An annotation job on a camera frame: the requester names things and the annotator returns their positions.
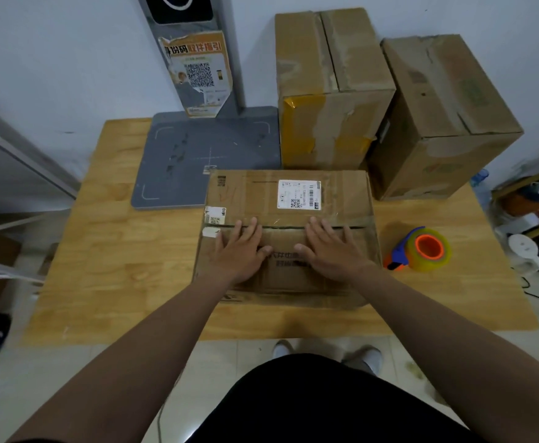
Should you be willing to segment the cardboard box white label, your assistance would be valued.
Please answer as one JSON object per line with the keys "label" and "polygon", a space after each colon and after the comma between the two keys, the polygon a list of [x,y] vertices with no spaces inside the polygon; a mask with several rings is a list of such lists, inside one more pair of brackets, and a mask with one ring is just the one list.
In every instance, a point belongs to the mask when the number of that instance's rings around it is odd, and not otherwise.
{"label": "cardboard box white label", "polygon": [[273,253],[260,270],[222,298],[225,304],[353,309],[367,304],[351,287],[313,270],[295,252],[308,245],[304,227],[310,217],[326,219],[340,238],[350,227],[363,255],[382,263],[372,190],[363,170],[215,170],[206,205],[193,277],[206,271],[214,240],[227,241],[237,220],[244,228],[252,218],[263,227],[259,247]]}

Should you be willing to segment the person's right forearm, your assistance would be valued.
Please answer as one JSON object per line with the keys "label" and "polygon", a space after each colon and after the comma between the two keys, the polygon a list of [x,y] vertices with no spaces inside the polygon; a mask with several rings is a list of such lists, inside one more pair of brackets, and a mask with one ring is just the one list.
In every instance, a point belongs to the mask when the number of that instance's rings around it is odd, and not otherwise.
{"label": "person's right forearm", "polygon": [[539,361],[373,263],[343,277],[460,419],[488,443],[539,443]]}

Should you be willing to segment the grey metal rack frame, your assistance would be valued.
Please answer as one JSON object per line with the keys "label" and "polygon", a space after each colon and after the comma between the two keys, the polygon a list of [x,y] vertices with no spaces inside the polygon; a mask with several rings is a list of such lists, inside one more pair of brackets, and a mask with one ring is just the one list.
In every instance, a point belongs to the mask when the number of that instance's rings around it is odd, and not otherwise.
{"label": "grey metal rack frame", "polygon": [[63,216],[80,184],[0,121],[0,233]]}

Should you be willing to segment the person's left hand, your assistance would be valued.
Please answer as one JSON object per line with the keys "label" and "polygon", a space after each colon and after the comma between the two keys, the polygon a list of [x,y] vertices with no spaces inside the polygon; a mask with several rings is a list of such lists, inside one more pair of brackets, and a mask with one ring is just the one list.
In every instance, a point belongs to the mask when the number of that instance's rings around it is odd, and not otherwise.
{"label": "person's left hand", "polygon": [[257,217],[253,217],[249,224],[253,224],[250,244],[240,244],[242,228],[246,227],[243,221],[237,220],[228,239],[224,239],[225,250],[221,257],[215,257],[213,253],[210,265],[204,274],[210,276],[214,282],[227,288],[233,287],[250,279],[262,266],[262,264],[256,264],[255,254],[259,247],[263,247],[260,245],[263,227],[259,224]]}

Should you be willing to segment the wooden shelf frame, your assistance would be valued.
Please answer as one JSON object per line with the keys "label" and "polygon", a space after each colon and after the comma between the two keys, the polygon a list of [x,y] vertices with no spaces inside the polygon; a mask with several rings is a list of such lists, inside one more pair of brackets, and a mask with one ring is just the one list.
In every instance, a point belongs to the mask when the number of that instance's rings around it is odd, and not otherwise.
{"label": "wooden shelf frame", "polygon": [[498,233],[539,237],[539,173],[495,188],[490,212]]}

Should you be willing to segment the white electric kettle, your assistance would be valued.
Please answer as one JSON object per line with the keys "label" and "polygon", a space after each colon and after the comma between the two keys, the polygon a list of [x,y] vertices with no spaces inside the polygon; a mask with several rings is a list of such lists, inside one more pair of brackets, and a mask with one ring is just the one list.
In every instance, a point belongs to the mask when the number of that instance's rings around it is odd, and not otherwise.
{"label": "white electric kettle", "polygon": [[512,268],[522,277],[539,272],[539,247],[523,234],[511,234],[507,239],[507,255]]}

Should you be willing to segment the person's white right shoe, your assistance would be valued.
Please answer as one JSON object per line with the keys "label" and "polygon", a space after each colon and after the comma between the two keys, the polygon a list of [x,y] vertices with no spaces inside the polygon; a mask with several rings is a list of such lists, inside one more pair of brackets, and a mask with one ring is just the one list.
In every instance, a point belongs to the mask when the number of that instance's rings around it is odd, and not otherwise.
{"label": "person's white right shoe", "polygon": [[341,363],[346,367],[379,376],[384,364],[382,352],[372,345],[365,345],[348,354]]}

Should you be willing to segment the blue water bottle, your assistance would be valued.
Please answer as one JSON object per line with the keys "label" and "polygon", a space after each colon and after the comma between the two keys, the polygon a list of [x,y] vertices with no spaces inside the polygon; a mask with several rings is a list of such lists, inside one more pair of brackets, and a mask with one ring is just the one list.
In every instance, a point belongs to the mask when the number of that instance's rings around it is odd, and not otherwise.
{"label": "blue water bottle", "polygon": [[489,171],[483,168],[470,179],[472,191],[483,211],[487,211],[492,203],[492,190],[486,185]]}

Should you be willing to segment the torn orange paper sticker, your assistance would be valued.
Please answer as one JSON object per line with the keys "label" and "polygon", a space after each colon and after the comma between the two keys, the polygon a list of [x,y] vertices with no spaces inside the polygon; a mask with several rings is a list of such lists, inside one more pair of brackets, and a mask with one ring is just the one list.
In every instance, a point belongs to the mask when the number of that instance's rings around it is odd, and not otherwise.
{"label": "torn orange paper sticker", "polygon": [[233,79],[221,30],[158,38],[167,70],[189,118],[216,118]]}

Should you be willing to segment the clear yellowish tape roll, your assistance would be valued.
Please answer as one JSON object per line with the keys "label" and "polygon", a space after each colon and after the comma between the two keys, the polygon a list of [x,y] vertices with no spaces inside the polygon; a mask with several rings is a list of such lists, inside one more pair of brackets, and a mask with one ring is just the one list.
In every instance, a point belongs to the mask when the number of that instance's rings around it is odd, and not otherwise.
{"label": "clear yellowish tape roll", "polygon": [[417,272],[439,269],[451,258],[451,247],[447,239],[428,227],[419,227],[411,231],[404,250],[408,267]]}

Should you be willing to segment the person's black clothing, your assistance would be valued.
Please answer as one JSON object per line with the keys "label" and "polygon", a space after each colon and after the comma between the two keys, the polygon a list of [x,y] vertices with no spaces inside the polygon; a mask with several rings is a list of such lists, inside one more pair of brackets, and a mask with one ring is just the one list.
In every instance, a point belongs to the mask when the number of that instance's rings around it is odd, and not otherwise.
{"label": "person's black clothing", "polygon": [[487,443],[367,372],[292,354],[239,379],[185,443]]}

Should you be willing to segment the orange blue tape dispenser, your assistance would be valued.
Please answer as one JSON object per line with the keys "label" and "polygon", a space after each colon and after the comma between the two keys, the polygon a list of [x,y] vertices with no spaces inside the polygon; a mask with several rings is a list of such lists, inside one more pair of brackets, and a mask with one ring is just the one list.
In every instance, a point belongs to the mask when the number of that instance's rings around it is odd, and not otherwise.
{"label": "orange blue tape dispenser", "polygon": [[408,240],[408,234],[403,239],[401,239],[394,246],[392,251],[385,257],[384,262],[383,262],[383,266],[385,269],[388,269],[391,271],[399,271],[405,268],[409,268],[407,257],[405,255],[405,250],[404,250],[404,245],[406,244],[406,241]]}

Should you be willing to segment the large worn cardboard box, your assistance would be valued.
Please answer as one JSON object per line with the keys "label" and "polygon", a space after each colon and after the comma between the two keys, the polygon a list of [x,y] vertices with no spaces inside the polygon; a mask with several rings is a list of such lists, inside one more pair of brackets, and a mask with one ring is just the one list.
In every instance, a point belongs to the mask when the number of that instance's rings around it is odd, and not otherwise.
{"label": "large worn cardboard box", "polygon": [[524,134],[460,35],[381,47],[397,90],[368,156],[377,200],[449,198]]}

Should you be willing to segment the person's left forearm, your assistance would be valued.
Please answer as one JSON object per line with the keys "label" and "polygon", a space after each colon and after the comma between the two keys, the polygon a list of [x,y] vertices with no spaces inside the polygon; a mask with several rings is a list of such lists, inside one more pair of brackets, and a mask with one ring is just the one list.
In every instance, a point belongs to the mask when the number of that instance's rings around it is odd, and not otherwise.
{"label": "person's left forearm", "polygon": [[45,402],[6,443],[140,443],[221,298],[256,269],[199,276]]}

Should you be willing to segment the tall cardboard box yellow tape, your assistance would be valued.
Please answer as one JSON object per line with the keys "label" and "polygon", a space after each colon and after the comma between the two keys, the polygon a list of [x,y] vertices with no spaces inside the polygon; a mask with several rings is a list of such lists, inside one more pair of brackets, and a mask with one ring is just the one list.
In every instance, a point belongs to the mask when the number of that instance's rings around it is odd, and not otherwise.
{"label": "tall cardboard box yellow tape", "polygon": [[365,8],[276,14],[280,155],[286,170],[356,170],[396,85]]}

